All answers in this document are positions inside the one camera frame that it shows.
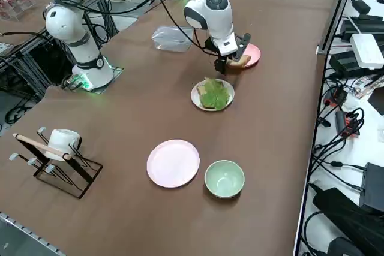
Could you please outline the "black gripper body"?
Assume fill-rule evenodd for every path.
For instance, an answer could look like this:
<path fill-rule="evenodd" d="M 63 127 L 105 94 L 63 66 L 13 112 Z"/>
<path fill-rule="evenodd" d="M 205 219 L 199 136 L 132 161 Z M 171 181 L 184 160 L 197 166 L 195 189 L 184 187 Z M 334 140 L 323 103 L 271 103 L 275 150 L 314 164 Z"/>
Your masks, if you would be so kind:
<path fill-rule="evenodd" d="M 211 37 L 208 37 L 205 40 L 205 50 L 208 50 L 210 55 L 216 56 L 218 58 L 227 58 L 227 55 L 222 55 L 219 48 L 214 44 Z"/>

